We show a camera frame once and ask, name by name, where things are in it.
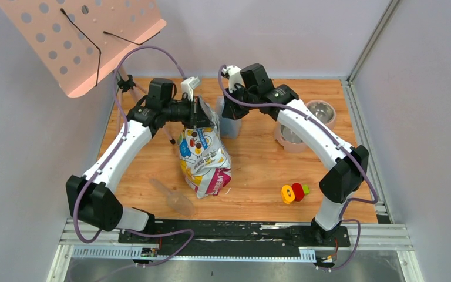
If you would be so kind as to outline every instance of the plastic bag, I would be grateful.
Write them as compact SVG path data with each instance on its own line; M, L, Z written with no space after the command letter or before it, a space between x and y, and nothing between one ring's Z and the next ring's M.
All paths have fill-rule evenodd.
M231 157L220 140L217 114L202 98L200 104L213 126L184 129L177 144L180 167L186 182L198 198L203 198L211 194L218 195L231 181Z

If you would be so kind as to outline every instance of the plastic scoop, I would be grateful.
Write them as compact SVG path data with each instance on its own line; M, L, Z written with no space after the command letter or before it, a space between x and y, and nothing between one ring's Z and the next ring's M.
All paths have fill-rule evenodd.
M184 196L184 194L170 190L167 186L155 178L151 178L149 183L167 196L167 205L176 212L185 216L192 216L194 214L194 205L186 196Z

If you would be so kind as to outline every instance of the wooden surface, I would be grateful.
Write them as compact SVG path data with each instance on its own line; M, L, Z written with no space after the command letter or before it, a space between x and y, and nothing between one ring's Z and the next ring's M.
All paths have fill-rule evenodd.
M137 78L144 87L150 79ZM176 79L181 96L180 79ZM352 144L356 144L352 123L338 80L275 79L274 85L287 84L295 90L304 102L321 99L329 102L336 110L334 132ZM215 107L221 95L217 79L203 79L195 92ZM130 95L124 94L125 112L134 106ZM113 142L116 130L116 113L106 131L101 154ZM124 204L147 210L159 218L186 218L166 206L165 197L149 184L155 177L169 188L186 195L193 203L193 219L258 220L258 221L310 221L317 213L322 200L318 183L326 170L316 155L307 149L302 153L287 153L273 138L277 123L269 116L253 110L243 119L238 139L223 139L232 158L232 181L218 196L196 198L195 192L185 183L180 170L176 145L171 145L160 130L153 140L135 157L120 181L116 196ZM177 139L183 126L167 123ZM280 190L283 185L299 182L308 184L310 194L303 201L283 203ZM370 199L364 183L355 197ZM373 205L351 203L346 218L356 218L363 223L376 223Z

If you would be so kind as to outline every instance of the black mounting plate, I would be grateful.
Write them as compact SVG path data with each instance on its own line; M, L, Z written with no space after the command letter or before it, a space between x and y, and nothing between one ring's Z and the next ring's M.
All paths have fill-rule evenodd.
M299 223L218 221L218 220L156 220L155 233L162 234L181 229L193 229L194 239L180 252L183 256L248 256L248 257L298 257L298 247L335 247L333 239L319 244L311 236L311 226ZM346 227L340 226L334 237L339 247L349 247ZM189 238L183 233L164 237L158 254L174 253ZM119 243L160 243L120 232Z

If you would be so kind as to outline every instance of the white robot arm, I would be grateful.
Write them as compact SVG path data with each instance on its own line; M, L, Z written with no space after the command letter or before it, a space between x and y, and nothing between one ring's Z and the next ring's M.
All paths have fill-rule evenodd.
M364 179L342 149L350 152L364 172L369 157L367 149L362 145L354 148L330 131L289 86L274 87L262 65L255 63L244 69L226 66L221 70L221 75L228 79L228 88L223 89L223 117L241 119L250 109L259 108L261 113L270 115L291 129L321 159L328 174L319 183L324 198L319 212L312 219L312 225L317 231L314 236L319 241L330 238L341 224L347 199L352 197Z
M127 129L122 127L103 156L82 177L72 175L66 182L72 216L76 202L80 201L77 215L83 222L105 231L117 228L151 233L147 228L154 223L154 215L122 206L115 197L115 191L137 153L166 122L182 122L187 128L211 125L200 106L200 98L193 98L193 90L199 83L198 78L186 79L181 86L187 95L182 100L174 100L176 87L171 80L156 78L151 81L148 95L127 115ZM80 191L86 186L79 199Z

